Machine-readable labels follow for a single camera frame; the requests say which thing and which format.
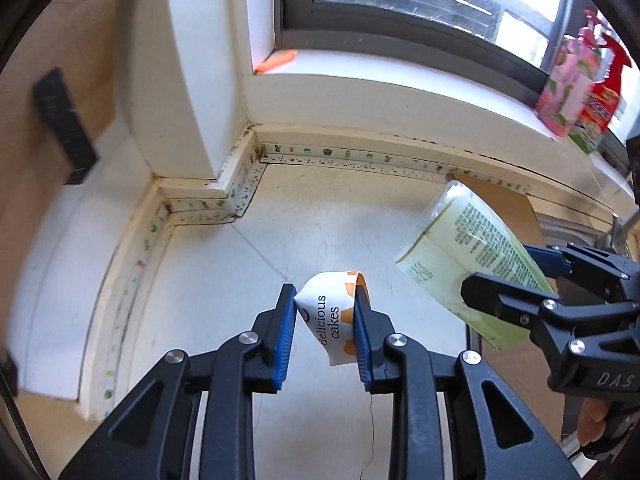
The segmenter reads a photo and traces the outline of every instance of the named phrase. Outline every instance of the cleaning product bottle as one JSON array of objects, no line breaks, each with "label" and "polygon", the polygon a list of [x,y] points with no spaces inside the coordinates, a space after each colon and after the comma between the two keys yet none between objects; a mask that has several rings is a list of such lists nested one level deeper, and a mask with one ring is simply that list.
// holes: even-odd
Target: cleaning product bottle
[{"label": "cleaning product bottle", "polygon": [[593,152],[602,136],[607,133],[607,127],[620,103],[622,67],[631,66],[631,60],[625,49],[616,40],[606,34],[603,35],[602,40],[603,47],[613,51],[613,61],[609,65],[605,78],[591,87],[584,102],[584,108],[569,132],[569,137],[585,153]]},{"label": "cleaning product bottle", "polygon": [[578,118],[600,67],[593,30],[596,24],[604,24],[593,11],[585,10],[584,13],[589,25],[580,29],[578,38],[564,37],[549,79],[536,104],[540,120],[561,137],[567,134]]}]

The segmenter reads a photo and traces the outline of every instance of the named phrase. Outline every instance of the white window sill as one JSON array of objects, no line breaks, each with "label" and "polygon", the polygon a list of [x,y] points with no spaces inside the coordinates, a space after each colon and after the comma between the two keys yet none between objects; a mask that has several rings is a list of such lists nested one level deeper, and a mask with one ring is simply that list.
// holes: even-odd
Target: white window sill
[{"label": "white window sill", "polygon": [[542,174],[609,206],[635,208],[600,155],[559,138],[526,105],[433,68],[364,54],[300,50],[295,61],[242,80],[254,123],[355,128],[425,140]]}]

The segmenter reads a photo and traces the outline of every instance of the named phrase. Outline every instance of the crumpled paper cup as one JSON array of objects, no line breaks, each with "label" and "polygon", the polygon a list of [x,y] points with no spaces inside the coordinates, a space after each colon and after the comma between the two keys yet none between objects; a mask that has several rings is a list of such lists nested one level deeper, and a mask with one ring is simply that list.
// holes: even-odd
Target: crumpled paper cup
[{"label": "crumpled paper cup", "polygon": [[353,344],[353,305],[356,285],[369,292],[357,270],[321,272],[312,277],[293,299],[306,325],[329,355],[329,364],[356,362]]}]

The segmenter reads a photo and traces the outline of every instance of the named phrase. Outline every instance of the green plastic package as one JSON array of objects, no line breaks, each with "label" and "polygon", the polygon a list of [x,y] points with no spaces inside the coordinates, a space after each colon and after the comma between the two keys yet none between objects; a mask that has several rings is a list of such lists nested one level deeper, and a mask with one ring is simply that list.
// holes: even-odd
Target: green plastic package
[{"label": "green plastic package", "polygon": [[437,302],[497,349],[517,345],[527,330],[473,310],[460,297],[462,281],[484,272],[553,292],[540,268],[500,217],[456,180],[424,212],[396,265]]}]

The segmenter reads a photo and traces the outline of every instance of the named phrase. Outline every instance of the silver bolt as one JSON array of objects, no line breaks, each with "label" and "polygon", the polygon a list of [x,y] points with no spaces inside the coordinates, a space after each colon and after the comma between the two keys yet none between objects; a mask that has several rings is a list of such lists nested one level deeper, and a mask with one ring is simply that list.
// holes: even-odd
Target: silver bolt
[{"label": "silver bolt", "polygon": [[257,333],[255,332],[242,332],[238,336],[238,339],[243,345],[252,345],[258,342],[258,339],[260,339],[260,336],[257,335]]},{"label": "silver bolt", "polygon": [[169,350],[164,354],[164,360],[171,365],[177,365],[184,359],[184,352],[182,350]]},{"label": "silver bolt", "polygon": [[462,354],[462,360],[468,365],[477,365],[482,358],[478,352],[474,352],[473,350],[467,350]]},{"label": "silver bolt", "polygon": [[404,346],[406,345],[408,339],[406,338],[406,336],[404,334],[390,334],[387,338],[387,341],[389,341],[389,344],[391,346]]},{"label": "silver bolt", "polygon": [[554,300],[550,300],[549,298],[547,298],[546,300],[542,300],[542,303],[540,303],[540,305],[542,305],[547,310],[555,310],[556,308],[558,308],[558,304]]},{"label": "silver bolt", "polygon": [[586,346],[581,339],[574,339],[569,343],[569,351],[572,354],[580,355],[586,350]]}]

